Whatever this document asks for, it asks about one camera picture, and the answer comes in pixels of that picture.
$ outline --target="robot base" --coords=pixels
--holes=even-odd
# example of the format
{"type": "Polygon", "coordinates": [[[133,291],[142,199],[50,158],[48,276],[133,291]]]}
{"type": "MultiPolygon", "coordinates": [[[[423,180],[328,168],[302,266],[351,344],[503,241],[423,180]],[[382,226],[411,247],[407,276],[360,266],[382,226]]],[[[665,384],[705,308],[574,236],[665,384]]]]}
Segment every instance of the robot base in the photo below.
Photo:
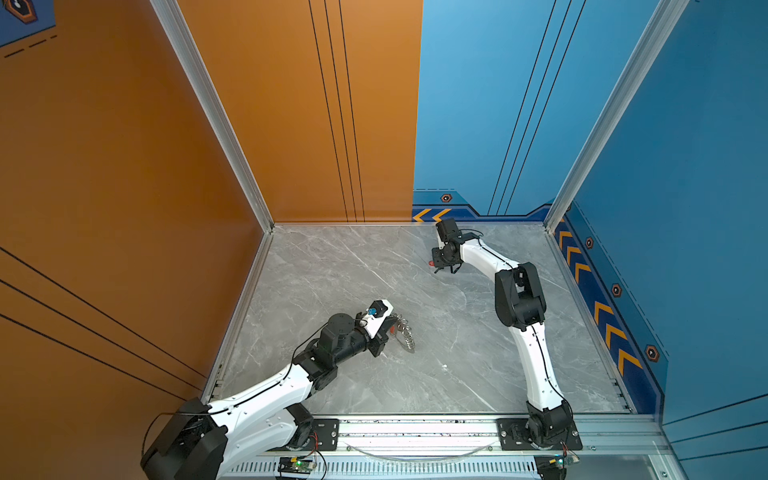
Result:
{"type": "MultiPolygon", "coordinates": [[[[525,424],[528,419],[497,419],[496,427],[498,428],[498,439],[502,443],[502,450],[540,450],[534,446],[534,444],[528,441],[528,431],[525,428],[525,424]]],[[[568,427],[568,431],[571,432],[568,435],[568,440],[565,442],[565,446],[568,450],[581,450],[584,446],[581,444],[581,437],[578,435],[576,424],[571,423],[568,427]]],[[[558,450],[558,447],[553,446],[550,449],[558,450]]]]}

